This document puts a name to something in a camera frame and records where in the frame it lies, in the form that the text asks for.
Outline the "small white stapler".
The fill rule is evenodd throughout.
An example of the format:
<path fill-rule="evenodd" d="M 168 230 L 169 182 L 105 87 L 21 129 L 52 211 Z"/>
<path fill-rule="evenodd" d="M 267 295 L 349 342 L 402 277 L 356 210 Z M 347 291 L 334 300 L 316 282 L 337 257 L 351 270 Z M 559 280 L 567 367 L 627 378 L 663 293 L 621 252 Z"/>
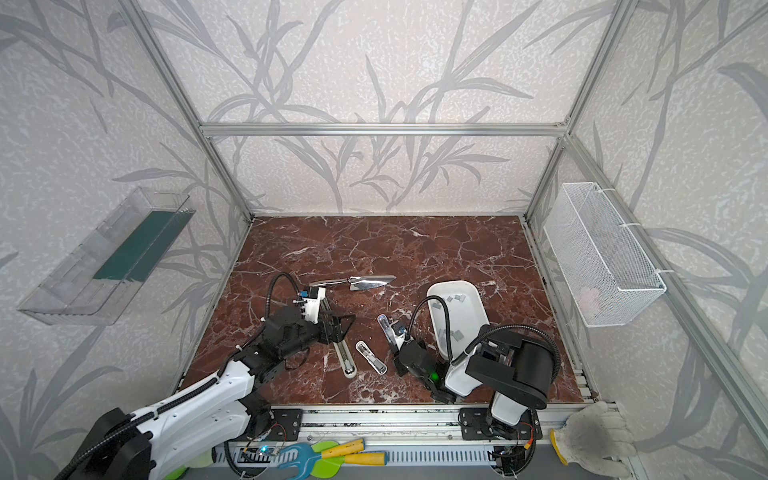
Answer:
<path fill-rule="evenodd" d="M 386 364 L 373 353 L 365 341 L 358 341 L 355 344 L 355 348 L 378 375 L 383 376 L 387 373 Z"/>

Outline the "black white stapler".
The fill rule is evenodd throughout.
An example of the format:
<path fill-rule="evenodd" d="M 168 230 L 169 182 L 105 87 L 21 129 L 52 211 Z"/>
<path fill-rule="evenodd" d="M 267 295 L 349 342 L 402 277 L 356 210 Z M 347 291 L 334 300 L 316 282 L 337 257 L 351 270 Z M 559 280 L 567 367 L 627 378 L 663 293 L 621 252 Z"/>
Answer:
<path fill-rule="evenodd" d="M 347 342 L 342 340 L 341 342 L 334 342 L 333 345 L 338 355 L 343 375 L 347 379 L 353 379 L 357 375 L 358 370 Z"/>

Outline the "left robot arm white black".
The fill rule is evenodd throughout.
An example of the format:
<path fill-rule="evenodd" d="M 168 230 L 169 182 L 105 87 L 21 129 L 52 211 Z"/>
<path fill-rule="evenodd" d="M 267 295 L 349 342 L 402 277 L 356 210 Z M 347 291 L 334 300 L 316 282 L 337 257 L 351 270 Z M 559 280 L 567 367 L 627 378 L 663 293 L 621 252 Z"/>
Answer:
<path fill-rule="evenodd" d="M 280 308 L 206 378 L 149 407 L 100 417 L 58 478 L 163 479 L 223 442 L 269 435 L 276 420 L 260 389 L 289 357 L 343 339 L 354 319 L 326 305 L 316 321 L 305 304 Z"/>

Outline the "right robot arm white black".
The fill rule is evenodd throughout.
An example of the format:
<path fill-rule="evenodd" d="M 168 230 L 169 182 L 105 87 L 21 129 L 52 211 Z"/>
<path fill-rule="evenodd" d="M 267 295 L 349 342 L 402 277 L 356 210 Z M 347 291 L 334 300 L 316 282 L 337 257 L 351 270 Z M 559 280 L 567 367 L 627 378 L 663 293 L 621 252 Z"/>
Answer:
<path fill-rule="evenodd" d="M 529 325 L 485 325 L 456 358 L 437 360 L 422 341 L 405 342 L 395 364 L 413 375 L 439 403 L 453 404 L 480 386 L 493 391 L 488 423 L 513 427 L 547 407 L 561 367 L 558 347 Z"/>

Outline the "white plastic tray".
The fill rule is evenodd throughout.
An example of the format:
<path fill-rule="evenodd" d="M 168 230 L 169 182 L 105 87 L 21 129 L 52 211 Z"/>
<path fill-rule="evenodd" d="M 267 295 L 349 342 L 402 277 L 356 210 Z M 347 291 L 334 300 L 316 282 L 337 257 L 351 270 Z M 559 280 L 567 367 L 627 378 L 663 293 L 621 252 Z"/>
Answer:
<path fill-rule="evenodd" d="M 465 294 L 466 299 L 463 302 L 455 299 L 454 295 Z M 485 307 L 482 303 L 479 291 L 470 282 L 464 280 L 445 281 L 431 285 L 427 290 L 428 296 L 439 296 L 448 307 L 450 316 L 450 330 L 460 330 L 465 338 L 462 341 L 455 341 L 451 338 L 453 358 L 456 358 L 470 343 L 474 340 L 480 329 L 488 325 L 488 317 Z M 433 309 L 430 306 L 429 311 L 437 342 L 439 354 L 448 358 L 445 333 L 445 315 L 442 310 Z"/>

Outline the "pink object in basket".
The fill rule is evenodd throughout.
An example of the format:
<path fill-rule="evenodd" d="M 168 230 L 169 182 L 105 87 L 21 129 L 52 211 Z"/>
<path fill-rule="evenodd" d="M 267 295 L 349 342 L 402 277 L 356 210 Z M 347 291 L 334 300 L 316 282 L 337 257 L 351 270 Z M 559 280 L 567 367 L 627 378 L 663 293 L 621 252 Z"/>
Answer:
<path fill-rule="evenodd" d="M 597 288 L 583 287 L 576 302 L 585 320 L 591 321 L 601 312 L 600 291 Z"/>

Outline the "white knit work glove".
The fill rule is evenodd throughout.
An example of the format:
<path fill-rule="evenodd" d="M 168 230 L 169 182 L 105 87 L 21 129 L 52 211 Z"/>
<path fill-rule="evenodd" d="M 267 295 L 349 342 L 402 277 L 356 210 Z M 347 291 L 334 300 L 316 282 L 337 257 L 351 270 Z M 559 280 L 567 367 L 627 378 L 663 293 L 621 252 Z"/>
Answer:
<path fill-rule="evenodd" d="M 632 476 L 629 468 L 614 457 L 634 457 L 634 438 L 621 414 L 604 401 L 573 413 L 549 436 L 563 465 L 577 464 L 592 474 L 616 479 Z"/>

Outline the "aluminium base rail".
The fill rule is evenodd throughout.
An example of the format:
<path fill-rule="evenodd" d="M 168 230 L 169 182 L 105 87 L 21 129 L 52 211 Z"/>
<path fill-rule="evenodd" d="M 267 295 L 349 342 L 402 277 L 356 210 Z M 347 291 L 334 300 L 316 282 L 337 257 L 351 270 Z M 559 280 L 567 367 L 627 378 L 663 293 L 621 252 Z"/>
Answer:
<path fill-rule="evenodd" d="M 345 443 L 362 438 L 368 451 L 385 451 L 395 466 L 494 466 L 509 447 L 523 446 L 536 428 L 537 445 L 549 444 L 549 431 L 565 424 L 586 403 L 554 403 L 526 418 L 509 439 L 479 435 L 487 426 L 485 405 L 326 404 L 277 405 L 280 425 L 264 439 L 230 443 L 241 469 L 276 467 L 296 458 L 285 449 L 295 443 Z"/>

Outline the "clear acrylic wall shelf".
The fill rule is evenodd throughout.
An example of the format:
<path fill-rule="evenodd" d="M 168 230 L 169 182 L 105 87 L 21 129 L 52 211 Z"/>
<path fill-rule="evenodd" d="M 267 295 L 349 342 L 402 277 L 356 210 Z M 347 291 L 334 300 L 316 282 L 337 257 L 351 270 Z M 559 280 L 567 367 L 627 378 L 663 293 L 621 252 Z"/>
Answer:
<path fill-rule="evenodd" d="M 46 325 L 114 324 L 195 213 L 188 194 L 135 188 L 18 310 Z"/>

